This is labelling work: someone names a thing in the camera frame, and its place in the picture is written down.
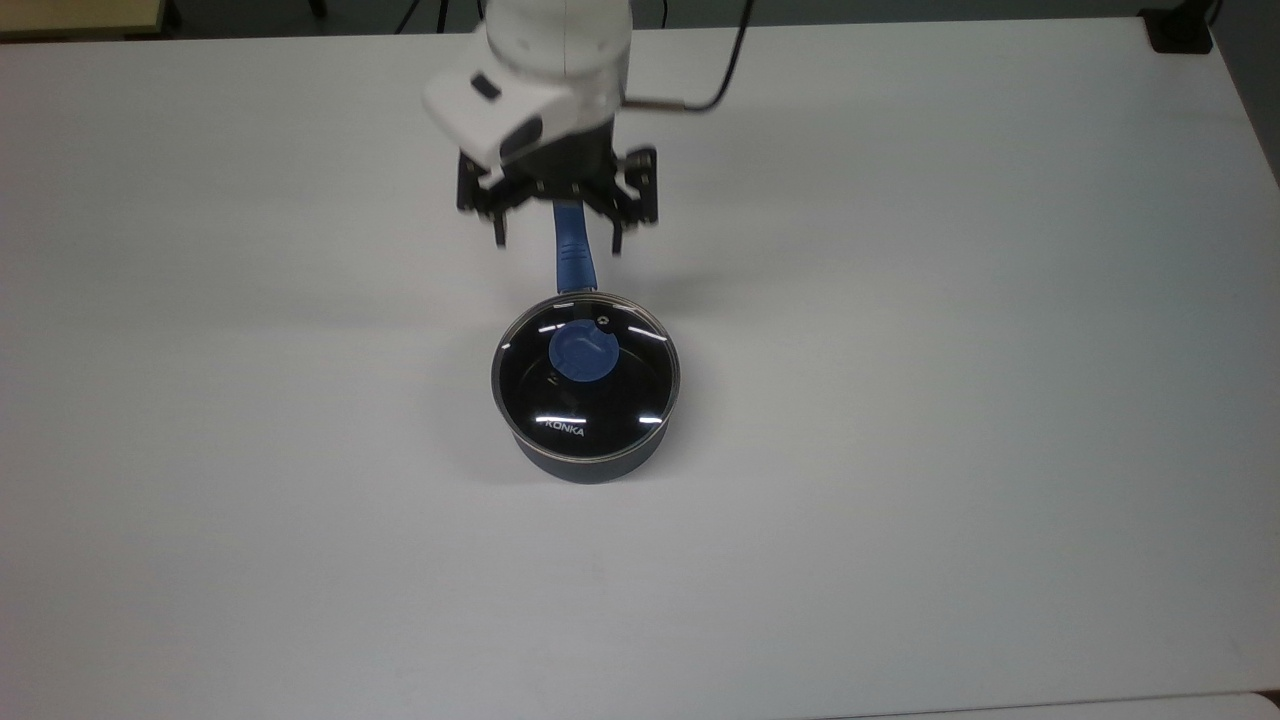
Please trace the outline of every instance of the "blue lid knob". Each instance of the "blue lid knob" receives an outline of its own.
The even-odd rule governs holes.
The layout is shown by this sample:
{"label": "blue lid knob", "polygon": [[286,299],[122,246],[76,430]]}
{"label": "blue lid knob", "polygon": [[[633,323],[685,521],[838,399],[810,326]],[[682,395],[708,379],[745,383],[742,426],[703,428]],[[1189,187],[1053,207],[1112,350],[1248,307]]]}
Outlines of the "blue lid knob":
{"label": "blue lid knob", "polygon": [[573,320],[552,336],[547,354],[559,374],[579,383],[591,383],[618,364],[618,338],[595,327],[594,320]]}

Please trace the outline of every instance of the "blue handle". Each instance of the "blue handle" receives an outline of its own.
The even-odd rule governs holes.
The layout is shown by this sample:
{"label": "blue handle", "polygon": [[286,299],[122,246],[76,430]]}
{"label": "blue handle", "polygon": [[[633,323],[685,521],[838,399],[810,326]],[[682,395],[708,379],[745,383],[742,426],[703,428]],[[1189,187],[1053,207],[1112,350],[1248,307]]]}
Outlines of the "blue handle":
{"label": "blue handle", "polygon": [[554,202],[556,214],[556,290],[573,292],[595,290],[595,265],[586,242],[586,213],[581,202]]}

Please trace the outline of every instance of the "table surface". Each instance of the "table surface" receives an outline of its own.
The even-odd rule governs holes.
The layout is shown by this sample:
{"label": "table surface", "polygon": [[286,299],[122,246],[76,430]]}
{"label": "table surface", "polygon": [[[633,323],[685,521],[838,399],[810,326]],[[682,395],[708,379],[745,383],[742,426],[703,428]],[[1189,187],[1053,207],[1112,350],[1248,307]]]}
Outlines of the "table surface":
{"label": "table surface", "polygon": [[[640,32],[700,97],[732,32]],[[462,37],[0,47],[5,717],[732,717],[1280,685],[1280,192],[1137,19],[759,28],[626,114],[685,369],[580,487],[453,205]]]}
{"label": "table surface", "polygon": [[1089,702],[1006,710],[906,715],[924,720],[1280,720],[1280,708],[1256,694]]}

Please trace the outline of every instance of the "black pot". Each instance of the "black pot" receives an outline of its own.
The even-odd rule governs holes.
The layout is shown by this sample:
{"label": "black pot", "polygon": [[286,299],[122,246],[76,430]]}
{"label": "black pot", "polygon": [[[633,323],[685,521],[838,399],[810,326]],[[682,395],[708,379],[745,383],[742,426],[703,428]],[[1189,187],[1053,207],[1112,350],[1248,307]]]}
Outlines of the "black pot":
{"label": "black pot", "polygon": [[636,469],[667,432],[680,363],[645,309],[567,292],[521,315],[493,359],[493,397],[516,443],[548,473],[603,483]]}

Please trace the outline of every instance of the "black cable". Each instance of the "black cable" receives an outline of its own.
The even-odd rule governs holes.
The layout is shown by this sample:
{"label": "black cable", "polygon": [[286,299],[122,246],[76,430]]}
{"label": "black cable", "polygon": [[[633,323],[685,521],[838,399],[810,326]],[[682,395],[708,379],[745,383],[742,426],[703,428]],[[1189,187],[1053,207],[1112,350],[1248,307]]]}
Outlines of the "black cable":
{"label": "black cable", "polygon": [[407,24],[408,24],[408,19],[410,19],[410,17],[412,17],[412,15],[413,15],[413,10],[416,10],[416,9],[417,9],[417,4],[419,4],[419,3],[421,3],[421,1],[422,1],[422,0],[413,0],[413,1],[412,1],[412,3],[410,4],[410,6],[408,6],[408,10],[407,10],[407,12],[404,13],[404,17],[403,17],[403,18],[401,18],[401,24],[396,26],[396,35],[399,35],[399,33],[401,33],[401,31],[402,31],[402,29],[404,29],[404,26],[407,26]]}
{"label": "black cable", "polygon": [[440,14],[435,17],[435,35],[444,32],[444,18],[449,14],[449,0],[440,0]]}
{"label": "black cable", "polygon": [[703,102],[700,105],[690,105],[684,100],[649,100],[644,97],[626,99],[622,101],[623,108],[630,108],[632,110],[666,110],[672,113],[709,113],[714,110],[719,101],[724,99],[724,94],[728,92],[728,83],[733,79],[733,69],[737,68],[737,55],[742,51],[742,38],[746,37],[746,26],[751,22],[751,8],[755,6],[755,0],[746,0],[742,4],[742,19],[737,24],[737,37],[733,40],[733,51],[728,56],[728,67],[724,69],[724,79],[721,82],[719,90],[716,91],[716,96]]}

